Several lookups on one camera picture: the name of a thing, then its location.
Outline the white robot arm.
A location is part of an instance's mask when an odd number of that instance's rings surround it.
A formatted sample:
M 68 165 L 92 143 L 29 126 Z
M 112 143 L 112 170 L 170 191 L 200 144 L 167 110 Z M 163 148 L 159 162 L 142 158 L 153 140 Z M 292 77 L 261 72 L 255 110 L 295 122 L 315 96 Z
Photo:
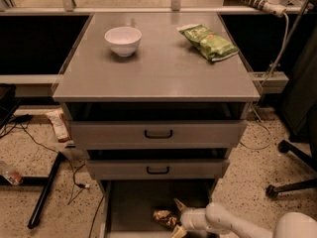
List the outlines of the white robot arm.
M 317 221 L 300 212 L 283 214 L 270 231 L 234 215 L 217 202 L 203 208 L 186 206 L 177 198 L 174 202 L 180 211 L 181 226 L 189 232 L 232 232 L 239 238 L 317 238 Z

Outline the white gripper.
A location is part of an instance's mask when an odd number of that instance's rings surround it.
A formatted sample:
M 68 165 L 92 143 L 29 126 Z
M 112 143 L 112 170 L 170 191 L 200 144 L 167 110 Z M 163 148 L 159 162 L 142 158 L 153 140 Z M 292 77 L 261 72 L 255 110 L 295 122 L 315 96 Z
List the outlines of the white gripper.
M 183 202 L 175 198 L 174 202 L 177 209 L 182 212 L 180 215 L 181 225 L 188 231 L 202 231 L 208 227 L 206 220 L 206 210 L 204 208 L 188 208 Z M 179 225 L 176 225 L 170 235 L 170 238 L 187 238 L 187 231 Z

